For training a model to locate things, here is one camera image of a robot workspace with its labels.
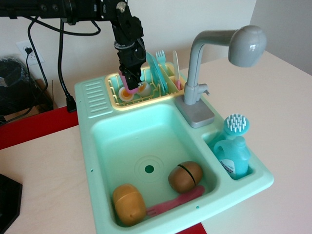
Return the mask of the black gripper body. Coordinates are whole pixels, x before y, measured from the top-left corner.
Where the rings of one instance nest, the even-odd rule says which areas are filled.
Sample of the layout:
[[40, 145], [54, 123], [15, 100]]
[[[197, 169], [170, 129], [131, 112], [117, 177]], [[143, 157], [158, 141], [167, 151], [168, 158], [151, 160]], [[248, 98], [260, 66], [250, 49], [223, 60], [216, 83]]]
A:
[[146, 50], [143, 39], [136, 39], [130, 44], [115, 42], [119, 58], [119, 70], [127, 78], [140, 78], [141, 66], [146, 62]]

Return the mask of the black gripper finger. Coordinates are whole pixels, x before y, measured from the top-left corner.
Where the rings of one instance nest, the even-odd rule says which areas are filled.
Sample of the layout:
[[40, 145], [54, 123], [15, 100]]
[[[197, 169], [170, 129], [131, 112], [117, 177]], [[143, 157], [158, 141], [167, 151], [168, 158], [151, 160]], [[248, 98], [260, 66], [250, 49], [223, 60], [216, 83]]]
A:
[[140, 84], [142, 83], [140, 77], [141, 77], [141, 71], [137, 71], [133, 73], [134, 76], [134, 81], [136, 83], [137, 86], [140, 86]]
[[130, 72], [123, 70], [123, 75], [126, 77], [127, 84], [130, 89], [134, 89], [137, 85], [134, 81], [134, 78]]

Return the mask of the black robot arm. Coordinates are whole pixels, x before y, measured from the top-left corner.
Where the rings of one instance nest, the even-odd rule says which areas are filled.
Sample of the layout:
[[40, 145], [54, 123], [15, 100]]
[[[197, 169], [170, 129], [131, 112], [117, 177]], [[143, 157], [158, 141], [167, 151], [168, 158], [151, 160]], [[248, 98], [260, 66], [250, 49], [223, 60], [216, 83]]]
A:
[[146, 61], [143, 28], [132, 16], [126, 0], [2, 0], [1, 17], [61, 19], [74, 25], [79, 21], [109, 21], [124, 85], [134, 91], [141, 84], [141, 66]]

